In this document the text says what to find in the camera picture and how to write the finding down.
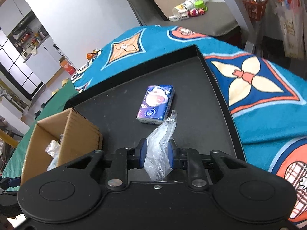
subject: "silver bolt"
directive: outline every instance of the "silver bolt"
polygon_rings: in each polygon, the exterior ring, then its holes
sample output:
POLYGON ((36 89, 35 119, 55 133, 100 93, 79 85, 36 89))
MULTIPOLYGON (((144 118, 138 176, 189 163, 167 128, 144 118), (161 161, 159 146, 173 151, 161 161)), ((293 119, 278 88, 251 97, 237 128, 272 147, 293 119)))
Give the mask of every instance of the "silver bolt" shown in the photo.
POLYGON ((192 185, 194 187, 203 187, 205 185, 207 185, 207 182, 203 179, 196 179, 192 181, 192 185))
POLYGON ((120 180, 120 179, 108 180, 108 185, 110 187, 119 187, 120 185, 122 185, 122 180, 120 180))
POLYGON ((161 185, 154 185, 153 188, 154 188, 154 189, 161 189, 162 186, 161 186, 161 185))

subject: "yellow pole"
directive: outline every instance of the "yellow pole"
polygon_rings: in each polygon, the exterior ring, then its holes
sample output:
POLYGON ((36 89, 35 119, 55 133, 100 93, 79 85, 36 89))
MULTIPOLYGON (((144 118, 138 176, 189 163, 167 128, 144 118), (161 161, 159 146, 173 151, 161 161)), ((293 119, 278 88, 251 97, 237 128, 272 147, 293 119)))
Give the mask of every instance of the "yellow pole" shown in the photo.
POLYGON ((18 142, 11 138, 9 135, 7 135, 3 130, 0 129, 0 138, 2 138, 2 140, 4 142, 6 142, 7 144, 9 144, 10 146, 12 146, 13 148, 16 148, 18 145, 18 142))

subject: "plaid pattern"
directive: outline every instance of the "plaid pattern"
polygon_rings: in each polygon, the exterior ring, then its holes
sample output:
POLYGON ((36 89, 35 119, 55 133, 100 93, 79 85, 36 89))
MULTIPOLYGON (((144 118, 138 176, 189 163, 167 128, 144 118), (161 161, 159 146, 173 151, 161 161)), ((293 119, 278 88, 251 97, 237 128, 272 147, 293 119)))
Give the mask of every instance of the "plaid pattern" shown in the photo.
POLYGON ((304 162, 290 164, 285 172, 284 178, 294 186, 297 194, 297 201, 290 219, 295 219, 307 210, 307 192, 306 185, 302 184, 305 181, 303 177, 307 177, 307 164, 304 162))

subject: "kitchen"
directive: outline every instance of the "kitchen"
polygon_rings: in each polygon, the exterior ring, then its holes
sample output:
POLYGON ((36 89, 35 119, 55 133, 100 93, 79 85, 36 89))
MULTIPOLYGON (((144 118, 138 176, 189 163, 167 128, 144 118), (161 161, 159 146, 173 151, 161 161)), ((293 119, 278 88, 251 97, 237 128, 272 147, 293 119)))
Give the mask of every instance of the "kitchen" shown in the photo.
POLYGON ((61 69, 65 57, 25 0, 0 5, 0 29, 0 71, 9 73, 31 100, 61 69))

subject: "blue packaging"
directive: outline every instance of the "blue packaging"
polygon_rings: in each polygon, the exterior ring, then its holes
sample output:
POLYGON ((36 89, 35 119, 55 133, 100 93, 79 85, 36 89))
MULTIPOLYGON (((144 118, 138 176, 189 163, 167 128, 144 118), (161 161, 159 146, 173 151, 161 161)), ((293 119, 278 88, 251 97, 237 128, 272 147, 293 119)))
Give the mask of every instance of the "blue packaging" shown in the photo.
POLYGON ((167 118, 173 97, 172 85, 150 85, 141 103, 137 120, 141 123, 163 123, 167 118))

